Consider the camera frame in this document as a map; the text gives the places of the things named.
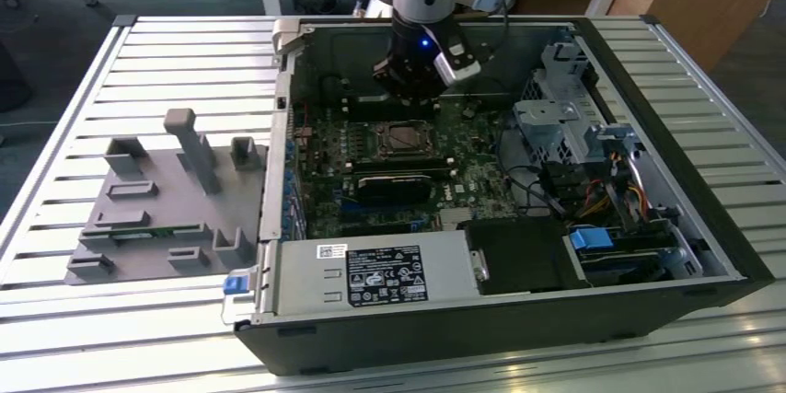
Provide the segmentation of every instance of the metal bracket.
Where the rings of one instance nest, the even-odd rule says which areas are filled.
[[[295,51],[301,45],[300,20],[297,18],[277,19],[272,24],[272,50],[275,53],[287,54]]]

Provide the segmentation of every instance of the yellow wire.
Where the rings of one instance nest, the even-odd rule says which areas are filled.
[[[607,196],[607,197],[603,197],[603,199],[602,199],[599,202],[596,202],[596,203],[594,204],[594,206],[592,206],[590,209],[587,209],[587,210],[586,210],[586,211],[584,211],[584,212],[583,212],[583,213],[582,213],[582,214],[578,216],[578,218],[583,218],[584,216],[587,216],[588,214],[594,213],[595,211],[599,211],[599,210],[603,208],[603,206],[604,206],[607,203],[608,203],[608,196]]]

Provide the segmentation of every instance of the metal workbench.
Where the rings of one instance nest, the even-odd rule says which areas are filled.
[[[280,378],[221,322],[221,275],[65,286],[109,137],[137,134],[146,149],[172,148],[162,114],[189,107],[213,146],[244,134],[267,143],[272,20],[140,17],[112,28],[0,227],[1,391],[646,392],[786,383],[786,167],[663,29],[636,18],[594,24],[778,277],[760,292],[640,339]]]

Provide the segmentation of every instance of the sticker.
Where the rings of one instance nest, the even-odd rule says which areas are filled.
[[[351,306],[381,306],[428,300],[420,246],[347,250],[345,254]]]
[[[316,246],[316,258],[343,258],[347,254],[345,244],[320,244]]]

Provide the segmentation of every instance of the motherboard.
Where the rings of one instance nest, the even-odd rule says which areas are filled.
[[[497,166],[500,113],[440,98],[428,120],[352,121],[327,110],[295,131],[307,237],[455,230],[516,215]]]

